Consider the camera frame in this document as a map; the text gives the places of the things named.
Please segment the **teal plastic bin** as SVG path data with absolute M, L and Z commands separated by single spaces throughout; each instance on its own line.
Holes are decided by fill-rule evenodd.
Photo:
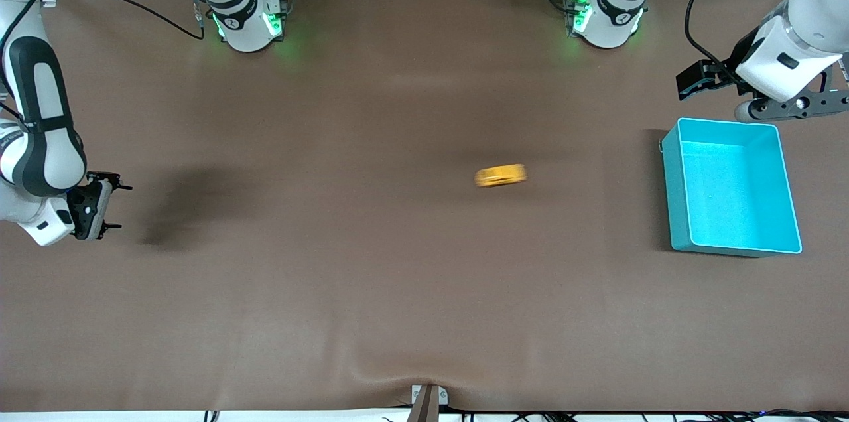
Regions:
M 801 253 L 775 125 L 679 119 L 662 140 L 673 249 L 740 257 Z

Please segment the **yellow beetle toy car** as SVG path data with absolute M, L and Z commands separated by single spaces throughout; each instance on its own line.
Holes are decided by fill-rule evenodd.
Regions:
M 474 183 L 481 188 L 515 185 L 525 180 L 527 169 L 522 164 L 491 166 L 477 171 L 474 176 Z

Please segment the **brown table mat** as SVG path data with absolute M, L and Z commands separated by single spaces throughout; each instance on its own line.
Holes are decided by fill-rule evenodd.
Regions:
M 849 410 L 849 115 L 779 131 L 803 252 L 671 249 L 688 0 L 624 47 L 544 0 L 296 0 L 243 55 L 116 0 L 43 12 L 97 242 L 0 224 L 0 412 Z M 477 171 L 527 180 L 481 188 Z

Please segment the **metal table clamp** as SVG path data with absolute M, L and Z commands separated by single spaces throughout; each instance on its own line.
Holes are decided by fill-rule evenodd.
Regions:
M 438 385 L 413 385 L 412 408 L 407 422 L 439 422 L 440 409 L 448 406 L 448 390 Z

